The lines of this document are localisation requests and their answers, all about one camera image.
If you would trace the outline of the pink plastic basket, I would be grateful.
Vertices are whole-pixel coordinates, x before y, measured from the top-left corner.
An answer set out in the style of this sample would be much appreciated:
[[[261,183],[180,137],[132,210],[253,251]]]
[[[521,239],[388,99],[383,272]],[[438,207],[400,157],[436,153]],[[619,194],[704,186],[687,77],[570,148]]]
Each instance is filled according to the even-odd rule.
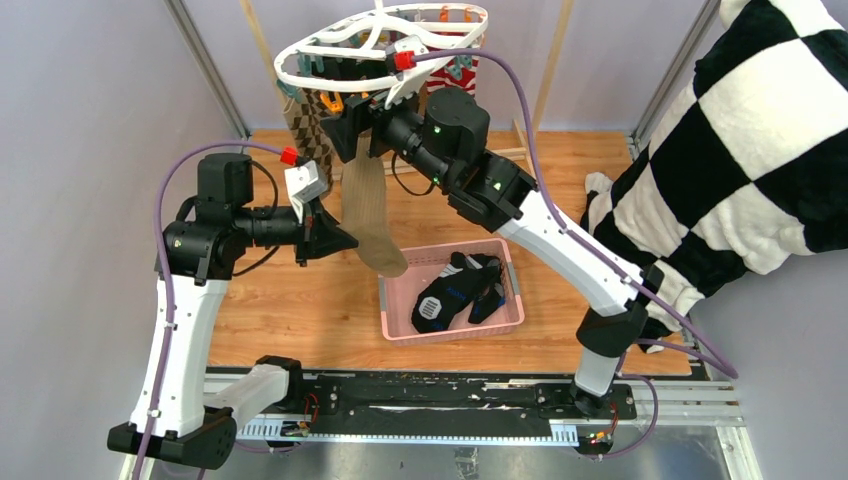
[[[507,243],[486,239],[406,248],[406,272],[379,277],[383,337],[395,345],[513,332],[525,319]]]

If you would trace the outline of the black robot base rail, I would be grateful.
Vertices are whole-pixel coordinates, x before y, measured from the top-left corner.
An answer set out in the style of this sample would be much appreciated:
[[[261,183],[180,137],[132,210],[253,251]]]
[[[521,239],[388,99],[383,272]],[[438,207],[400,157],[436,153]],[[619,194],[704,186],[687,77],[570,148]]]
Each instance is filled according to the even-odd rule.
[[[600,401],[568,375],[309,370],[299,401],[272,405],[238,434],[286,443],[579,446],[637,417],[632,389]]]

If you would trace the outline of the argyle brown sock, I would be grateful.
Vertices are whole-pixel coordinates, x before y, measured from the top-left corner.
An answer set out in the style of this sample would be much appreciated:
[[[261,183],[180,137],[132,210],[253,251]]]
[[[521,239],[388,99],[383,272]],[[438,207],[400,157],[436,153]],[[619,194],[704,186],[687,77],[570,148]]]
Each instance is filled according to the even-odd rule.
[[[327,180],[326,197],[334,186],[333,160],[334,147],[320,125],[320,121],[329,115],[329,110],[319,97],[319,91],[291,87],[291,104],[284,110],[289,131],[298,152],[307,159],[314,160],[324,172]]]

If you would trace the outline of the black blue sock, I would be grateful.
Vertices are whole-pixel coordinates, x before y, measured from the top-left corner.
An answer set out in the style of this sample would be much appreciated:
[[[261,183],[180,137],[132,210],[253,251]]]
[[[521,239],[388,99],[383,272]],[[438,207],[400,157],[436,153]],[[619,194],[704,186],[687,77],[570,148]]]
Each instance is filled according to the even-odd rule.
[[[444,275],[450,274],[448,264],[417,297],[412,309],[411,321],[418,333],[446,331],[454,317],[462,311],[457,310],[458,301],[453,300],[446,293],[447,279]]]

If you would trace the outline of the white round sock hanger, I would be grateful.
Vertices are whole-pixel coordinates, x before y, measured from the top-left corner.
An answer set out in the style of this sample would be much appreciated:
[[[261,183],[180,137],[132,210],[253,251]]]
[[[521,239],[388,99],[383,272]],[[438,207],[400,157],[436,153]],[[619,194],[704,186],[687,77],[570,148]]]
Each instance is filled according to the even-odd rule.
[[[388,91],[396,83],[390,73],[382,78],[356,81],[323,79],[316,73],[323,70],[323,57],[385,63],[386,49],[408,37],[417,38],[429,52],[479,48],[484,43],[488,24],[488,11],[474,4],[386,6],[376,1],[373,9],[350,15],[283,49],[273,59],[273,72],[287,87],[337,93]],[[458,56],[426,60],[418,65],[429,67],[431,75],[454,57]]]

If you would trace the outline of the black grey sock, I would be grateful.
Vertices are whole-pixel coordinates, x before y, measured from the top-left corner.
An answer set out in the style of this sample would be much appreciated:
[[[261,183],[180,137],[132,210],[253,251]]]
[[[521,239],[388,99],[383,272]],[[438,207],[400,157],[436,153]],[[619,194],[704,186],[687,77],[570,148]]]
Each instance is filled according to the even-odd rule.
[[[447,279],[446,293],[458,301],[458,311],[471,306],[470,324],[483,323],[505,304],[503,266],[499,257],[453,252],[448,267],[450,274],[444,275]]]

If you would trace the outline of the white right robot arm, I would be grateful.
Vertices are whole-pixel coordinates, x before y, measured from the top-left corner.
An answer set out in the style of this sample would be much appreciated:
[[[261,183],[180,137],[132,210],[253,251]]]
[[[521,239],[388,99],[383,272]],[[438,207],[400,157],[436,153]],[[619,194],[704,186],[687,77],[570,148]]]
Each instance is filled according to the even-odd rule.
[[[522,246],[584,296],[589,308],[576,333],[583,350],[568,396],[584,417],[607,409],[618,363],[642,334],[662,271],[615,256],[548,206],[527,171],[487,149],[490,116],[462,89],[437,91],[423,113],[416,96],[388,106],[383,95],[353,94],[341,122],[344,139],[369,131],[375,154],[398,155],[461,217]]]

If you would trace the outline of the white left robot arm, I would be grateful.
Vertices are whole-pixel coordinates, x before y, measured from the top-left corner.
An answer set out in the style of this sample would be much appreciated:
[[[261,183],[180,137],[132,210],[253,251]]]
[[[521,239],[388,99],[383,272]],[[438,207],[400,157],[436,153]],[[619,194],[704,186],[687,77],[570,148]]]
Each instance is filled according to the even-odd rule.
[[[237,261],[253,247],[283,246],[306,265],[357,246],[321,202],[328,180],[313,156],[278,151],[284,178],[274,200],[254,205],[253,175],[261,166],[250,141],[223,141],[190,153],[196,192],[165,223],[153,219],[157,249],[157,317],[145,380],[130,418],[112,427],[110,451],[194,467],[220,468],[238,431],[269,407],[315,416],[318,402],[304,385],[298,360],[266,355],[246,375],[206,396],[205,375],[214,326]]]

